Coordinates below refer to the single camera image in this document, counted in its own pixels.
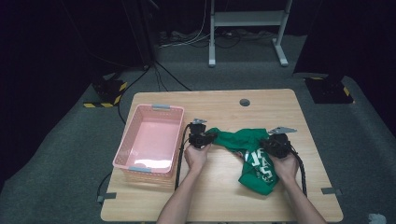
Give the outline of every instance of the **white print on shirt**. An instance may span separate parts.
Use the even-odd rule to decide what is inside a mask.
[[[257,171],[256,173],[257,177],[262,178],[266,182],[272,182],[273,174],[269,169],[271,164],[267,161],[267,159],[265,159],[262,153],[263,153],[263,148],[259,148],[256,151],[252,151],[252,152],[247,151],[245,154],[245,161],[250,161],[249,159],[249,155],[250,155],[251,159],[253,159],[253,163],[251,163],[251,165],[254,167],[260,167],[260,171]]]

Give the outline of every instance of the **shelf leg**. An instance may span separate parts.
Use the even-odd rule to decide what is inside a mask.
[[[288,60],[286,59],[286,56],[285,56],[285,53],[283,52],[282,47],[280,46],[280,43],[282,42],[282,37],[283,37],[283,34],[285,33],[286,24],[288,23],[291,3],[292,3],[292,0],[288,0],[288,2],[286,4],[285,12],[283,13],[282,21],[279,26],[279,32],[277,34],[277,38],[273,39],[273,44],[274,44],[274,48],[276,50],[277,57],[279,58],[280,65],[282,65],[283,67],[288,66],[289,63],[288,63]]]
[[[210,41],[209,41],[209,67],[216,66],[215,52],[215,0],[212,0],[210,8]]]

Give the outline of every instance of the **gray carpet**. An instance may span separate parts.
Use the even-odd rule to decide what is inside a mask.
[[[396,223],[395,137],[350,77],[343,83],[355,104],[314,104],[303,77],[315,75],[292,74],[304,40],[304,36],[284,37],[288,67],[279,65],[269,39],[217,48],[215,68],[207,66],[207,47],[163,48],[158,61],[193,91],[294,90],[332,186],[342,191],[338,196],[345,216],[341,223],[369,223],[369,214],[382,214],[388,223]],[[227,46],[233,41],[219,39],[217,43]],[[185,91],[157,68],[166,89]],[[154,71],[151,67],[122,97],[120,112],[125,119],[134,94],[164,91]],[[120,79],[131,83],[141,74],[129,69]],[[29,163],[6,182],[0,195],[0,223],[105,223],[96,191],[112,169],[123,123],[116,107],[82,106],[96,99],[88,88]]]

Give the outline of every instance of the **forearm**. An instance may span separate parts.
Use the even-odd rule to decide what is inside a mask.
[[[180,186],[161,211],[157,224],[181,224],[186,222],[195,183],[200,173],[201,170],[189,170]]]
[[[284,182],[284,185],[298,223],[326,223],[323,216],[303,194],[295,179]]]

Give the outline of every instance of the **white metal shelf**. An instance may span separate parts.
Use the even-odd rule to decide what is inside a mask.
[[[292,0],[288,0],[285,10],[280,11],[233,11],[215,12],[215,0],[212,0],[210,15],[209,67],[216,66],[215,27],[218,26],[272,26],[278,25],[277,38],[273,45],[282,66],[288,66],[288,60],[280,43],[285,32]]]

